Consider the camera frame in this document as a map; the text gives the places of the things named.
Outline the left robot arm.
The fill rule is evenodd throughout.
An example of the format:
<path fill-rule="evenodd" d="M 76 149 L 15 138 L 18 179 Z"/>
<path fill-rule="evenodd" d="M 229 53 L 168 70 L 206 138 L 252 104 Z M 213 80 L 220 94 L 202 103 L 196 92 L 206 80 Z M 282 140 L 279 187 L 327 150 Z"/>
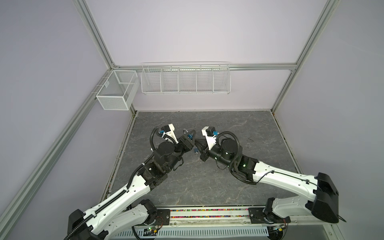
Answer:
<path fill-rule="evenodd" d="M 184 163 L 183 155 L 195 146 L 195 131 L 185 131 L 177 138 L 173 125 L 154 128 L 150 135 L 152 154 L 132 173 L 117 192 L 86 210 L 75 210 L 69 216 L 67 240 L 109 240 L 127 228 L 152 224 L 157 208 L 150 200 L 136 200 L 160 185 L 171 171 Z"/>

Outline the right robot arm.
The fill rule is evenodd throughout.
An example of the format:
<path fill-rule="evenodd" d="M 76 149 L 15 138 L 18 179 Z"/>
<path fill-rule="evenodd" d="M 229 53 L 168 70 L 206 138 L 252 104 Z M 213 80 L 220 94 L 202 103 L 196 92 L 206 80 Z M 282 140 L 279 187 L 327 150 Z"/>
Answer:
<path fill-rule="evenodd" d="M 291 216 L 312 215 L 320 221 L 337 224 L 339 191 L 329 175 L 304 175 L 282 170 L 243 155 L 238 138 L 231 132 L 205 134 L 195 145 L 201 160 L 211 158 L 225 165 L 230 174 L 242 183 L 256 186 L 268 184 L 294 194 L 289 198 L 269 198 L 259 217 L 260 222 L 274 224 Z"/>

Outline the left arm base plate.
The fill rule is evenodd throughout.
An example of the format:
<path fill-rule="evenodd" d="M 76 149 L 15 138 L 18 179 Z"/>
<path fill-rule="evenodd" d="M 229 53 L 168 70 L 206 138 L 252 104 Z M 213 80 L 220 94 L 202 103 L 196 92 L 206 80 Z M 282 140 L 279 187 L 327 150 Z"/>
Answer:
<path fill-rule="evenodd" d="M 155 213 L 149 214 L 148 218 L 143 222 L 147 226 L 168 226 L 171 220 L 170 209 L 158 209 Z"/>

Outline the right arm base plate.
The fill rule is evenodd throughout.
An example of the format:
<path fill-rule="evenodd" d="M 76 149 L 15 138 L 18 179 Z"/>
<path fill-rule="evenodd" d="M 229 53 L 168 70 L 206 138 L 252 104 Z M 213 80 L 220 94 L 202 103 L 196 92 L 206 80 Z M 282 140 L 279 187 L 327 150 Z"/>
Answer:
<path fill-rule="evenodd" d="M 289 224 L 291 223 L 290 217 L 281 218 L 273 213 L 265 213 L 264 208 L 253 207 L 248 208 L 250 220 L 252 224 Z"/>

